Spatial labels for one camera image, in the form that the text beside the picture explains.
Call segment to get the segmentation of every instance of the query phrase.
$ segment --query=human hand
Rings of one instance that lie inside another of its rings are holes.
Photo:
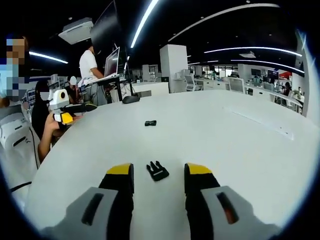
[[[44,129],[46,131],[53,132],[54,130],[58,130],[59,128],[59,123],[54,119],[53,112],[50,112],[49,115],[46,117]]]

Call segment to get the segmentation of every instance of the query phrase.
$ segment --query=desk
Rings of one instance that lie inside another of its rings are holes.
[[[275,91],[270,91],[268,89],[265,88],[261,88],[261,87],[257,87],[257,86],[249,86],[249,85],[244,85],[244,88],[246,89],[252,89],[253,91],[260,91],[260,92],[265,92],[267,94],[273,95],[275,97],[279,97],[281,99],[287,100],[299,107],[302,107],[302,104],[300,102],[298,102],[296,99],[292,98],[292,97],[288,97],[286,95],[283,95],[281,93],[275,92]]]
[[[157,120],[157,125],[145,127],[147,120]],[[272,125],[292,133],[293,140],[271,130]],[[32,181],[25,213],[38,229],[55,226],[66,207],[97,187],[109,168],[133,163],[131,239],[190,239],[184,164],[191,162],[211,169],[222,186],[252,204],[265,224],[283,227],[314,179],[319,142],[320,129],[309,119],[232,91],[103,105],[87,112],[49,152]],[[146,164],[157,160],[170,176],[153,182]]]
[[[129,84],[123,85],[120,84],[122,97],[131,96],[131,91]],[[169,94],[169,83],[168,82],[139,82],[133,83],[132,89],[134,93],[151,91],[151,97],[154,96],[162,96]],[[112,90],[110,92],[113,102],[119,102],[119,98],[117,96],[117,91]]]

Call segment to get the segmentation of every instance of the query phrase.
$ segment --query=white pillar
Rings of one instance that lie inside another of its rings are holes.
[[[201,76],[202,75],[202,66],[194,66],[194,69],[195,69],[195,75],[199,75]]]
[[[238,74],[239,74],[239,78],[244,79],[245,81],[247,81],[248,79],[248,75],[247,75],[247,69],[246,69],[245,64],[238,64]]]
[[[306,35],[299,32],[298,41],[307,42]],[[308,44],[302,44],[304,68],[304,103],[302,115],[320,127],[320,84],[315,58],[311,55]]]
[[[142,80],[144,82],[150,81],[149,65],[142,65]]]
[[[162,77],[169,77],[170,92],[174,93],[176,73],[188,69],[187,47],[182,45],[165,45],[160,49]]]

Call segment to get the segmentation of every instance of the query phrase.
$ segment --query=black monitor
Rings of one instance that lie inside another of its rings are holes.
[[[119,41],[120,33],[121,26],[115,3],[112,1],[90,31],[94,54],[105,60],[113,51],[114,43]]]
[[[261,70],[251,69],[251,75],[261,77]]]
[[[268,70],[268,77],[272,80],[278,80],[279,79],[279,73],[277,71]]]

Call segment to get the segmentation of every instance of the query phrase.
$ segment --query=white desk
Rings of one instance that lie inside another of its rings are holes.
[[[147,120],[157,125],[145,127]],[[271,126],[292,133],[293,140]],[[129,162],[135,188],[131,239],[190,239],[184,164],[191,162],[211,169],[222,186],[250,202],[258,219],[283,227],[313,181],[319,142],[320,129],[307,118],[232,91],[108,104],[87,112],[49,152],[32,181],[25,213],[38,229],[55,226],[109,168]],[[159,182],[146,170],[156,160],[170,173]]]
[[[273,95],[275,97],[279,97],[281,99],[284,99],[284,100],[287,100],[299,107],[302,107],[302,104],[300,102],[298,102],[296,99],[292,98],[292,97],[288,97],[286,95],[283,95],[281,93],[278,93],[278,92],[275,92],[275,91],[270,91],[268,89],[265,89],[265,88],[261,88],[261,87],[257,87],[257,86],[251,86],[251,85],[244,85],[244,87],[246,89],[252,89],[253,91],[260,91],[260,92],[265,92],[267,94],[270,94],[270,95]]]

